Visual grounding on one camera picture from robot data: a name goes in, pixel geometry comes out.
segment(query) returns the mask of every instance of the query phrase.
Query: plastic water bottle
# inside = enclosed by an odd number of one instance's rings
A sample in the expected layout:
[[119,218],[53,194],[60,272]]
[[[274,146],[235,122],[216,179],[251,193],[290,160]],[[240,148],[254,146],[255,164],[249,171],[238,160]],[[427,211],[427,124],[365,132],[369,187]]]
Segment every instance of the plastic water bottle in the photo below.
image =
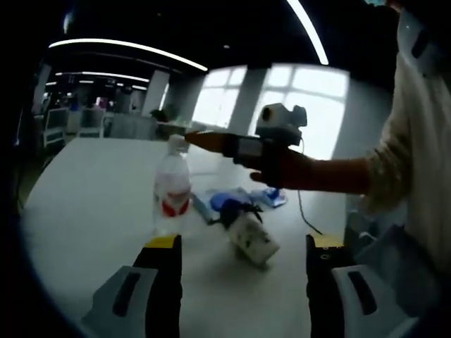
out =
[[190,206],[190,169],[182,155],[187,144],[180,135],[171,135],[168,154],[156,170],[154,181],[154,235],[181,233],[183,215]]

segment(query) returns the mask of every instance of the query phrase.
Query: chair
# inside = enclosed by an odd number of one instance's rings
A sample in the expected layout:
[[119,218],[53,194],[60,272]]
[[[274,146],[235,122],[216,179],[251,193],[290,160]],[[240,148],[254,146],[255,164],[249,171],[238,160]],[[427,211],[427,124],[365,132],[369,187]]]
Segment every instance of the chair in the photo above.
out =
[[68,124],[68,109],[50,109],[42,131],[42,141],[44,148],[49,144],[64,142],[66,125]]
[[100,108],[84,109],[77,137],[102,138],[104,136],[104,114],[105,111]]

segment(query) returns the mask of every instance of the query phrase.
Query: white pillar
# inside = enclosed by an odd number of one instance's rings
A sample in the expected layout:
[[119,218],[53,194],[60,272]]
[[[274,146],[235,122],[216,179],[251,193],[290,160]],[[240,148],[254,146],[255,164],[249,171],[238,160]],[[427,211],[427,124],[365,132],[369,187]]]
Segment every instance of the white pillar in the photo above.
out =
[[41,112],[42,101],[44,100],[45,84],[49,79],[51,72],[51,66],[44,64],[39,74],[39,79],[35,87],[35,95],[33,96],[33,113],[38,114]]
[[171,119],[182,123],[191,121],[204,79],[205,75],[201,75],[171,81],[163,106]]
[[247,135],[259,101],[261,88],[266,77],[266,68],[248,69],[241,84],[240,93],[233,109],[228,131],[233,134]]
[[142,106],[142,115],[150,116],[150,112],[158,109],[163,98],[164,89],[169,83],[169,74],[155,70],[147,87],[146,98]]

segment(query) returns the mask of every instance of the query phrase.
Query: black cable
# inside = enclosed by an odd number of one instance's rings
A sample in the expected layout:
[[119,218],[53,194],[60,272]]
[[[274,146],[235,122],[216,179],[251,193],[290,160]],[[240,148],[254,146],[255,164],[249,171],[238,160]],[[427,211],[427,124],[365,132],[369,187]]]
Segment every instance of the black cable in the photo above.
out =
[[304,215],[304,210],[302,209],[302,202],[301,202],[301,192],[298,190],[297,191],[297,200],[299,201],[299,209],[301,210],[301,216],[302,219],[304,220],[305,224],[307,224],[311,229],[315,230],[315,232],[318,232],[318,234],[323,235],[323,233],[321,231],[319,231],[318,229],[316,229],[306,218]]
[[[302,151],[301,154],[304,153],[304,139],[301,138],[301,143],[302,143]],[[323,235],[323,233],[321,231],[319,231],[318,229],[316,229],[306,218],[304,215],[304,209],[302,208],[302,201],[301,201],[301,191],[297,190],[297,201],[299,202],[299,209],[301,210],[301,217],[303,219],[303,221],[305,222],[305,224],[307,224],[311,229],[313,229],[315,232],[317,232],[320,235]]]

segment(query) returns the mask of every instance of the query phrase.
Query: white sleeve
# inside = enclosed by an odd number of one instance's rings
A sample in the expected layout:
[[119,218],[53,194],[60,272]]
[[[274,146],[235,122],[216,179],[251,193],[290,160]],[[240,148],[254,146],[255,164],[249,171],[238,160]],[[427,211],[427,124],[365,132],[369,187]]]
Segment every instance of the white sleeve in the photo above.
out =
[[381,143],[366,157],[371,187],[364,198],[364,205],[370,213],[395,207],[410,190],[412,143],[405,67],[398,56],[392,112],[385,122]]

